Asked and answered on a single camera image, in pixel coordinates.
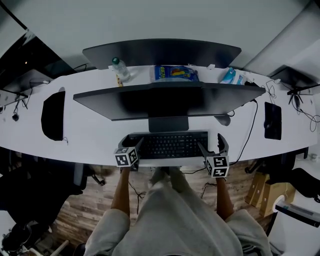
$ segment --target cardboard box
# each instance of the cardboard box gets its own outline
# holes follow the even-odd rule
[[[267,181],[264,185],[260,215],[263,217],[273,214],[273,205],[278,197],[284,195],[287,203],[292,203],[296,189],[290,183],[270,184]]]
[[[269,174],[262,173],[259,176],[258,183],[256,185],[256,190],[253,194],[251,205],[260,208],[262,203],[262,197],[264,194],[265,183],[270,179]]]
[[[244,199],[244,201],[246,201],[250,205],[251,205],[252,199],[254,197],[254,194],[256,192],[257,185],[258,185],[258,182],[259,182],[259,179],[260,179],[261,175],[262,175],[262,172],[256,172],[254,174],[250,189],[248,191],[248,195]]]

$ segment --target wooden floor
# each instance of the wooden floor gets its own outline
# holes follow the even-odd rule
[[[249,163],[242,161],[230,167],[227,177],[227,186],[234,209],[247,209],[248,212],[266,230],[271,216],[263,218],[259,215],[259,210],[248,205],[244,198],[248,193],[253,175],[246,174],[244,169]],[[88,178],[86,189],[81,195],[72,195],[64,203],[52,229],[53,239],[61,243],[69,240],[72,246],[85,243],[104,214],[109,209],[115,193],[115,189],[120,177],[120,172],[114,166],[93,165],[99,178],[104,178],[106,185],[99,186],[92,178]],[[148,191],[148,180],[152,176],[150,168],[142,168],[139,172],[132,172],[129,177],[130,183],[136,188],[138,193]],[[204,184],[214,183],[216,180],[210,178],[206,170],[198,171],[195,174],[186,174],[186,179],[194,191],[201,195]],[[131,225],[137,220],[138,199],[134,190],[130,187],[130,218]],[[203,200],[216,210],[217,188],[208,186],[203,195]]]

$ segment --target plastic bottle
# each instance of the plastic bottle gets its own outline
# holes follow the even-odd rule
[[[112,66],[122,82],[129,80],[130,72],[126,67],[126,64],[121,59],[114,57],[112,59]]]

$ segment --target black keyboard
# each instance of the black keyboard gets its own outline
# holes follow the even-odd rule
[[[207,131],[130,134],[130,144],[136,145],[142,137],[141,159],[202,157],[197,142],[208,149]]]

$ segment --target white desk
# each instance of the white desk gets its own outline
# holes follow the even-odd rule
[[[193,67],[198,70],[199,79],[207,83],[217,83],[223,75],[223,69],[209,70],[206,67]],[[129,68],[132,80],[124,86],[150,83],[148,66]],[[265,85],[270,79],[258,74],[243,72],[259,85]],[[92,70],[59,77],[48,85],[33,89],[28,110],[21,103],[18,107],[19,120],[12,119],[15,104],[8,105],[0,115],[0,146],[17,152],[38,157],[97,165],[116,165],[113,155],[119,141],[134,132],[149,132],[148,120],[110,121],[89,108],[73,100],[73,95],[93,90],[116,87],[115,73],[109,69]],[[64,136],[65,141],[53,141],[47,138],[41,127],[43,102],[50,95],[65,88]],[[317,132],[310,131],[310,120],[304,114],[297,115],[292,105],[288,105],[287,89],[276,85],[275,103],[282,108],[282,139],[265,139],[265,102],[270,102],[267,93],[258,97],[258,112],[249,142],[240,160],[257,159],[281,154],[317,143]],[[313,96],[301,96],[302,109],[315,115],[315,106],[311,104]],[[209,134],[209,149],[218,151],[217,133],[224,136],[229,144],[229,160],[234,162],[248,137],[256,104],[249,102],[235,110],[229,126],[222,126],[213,116],[189,117],[189,130],[205,130]],[[141,160],[140,166],[199,166],[202,157]]]

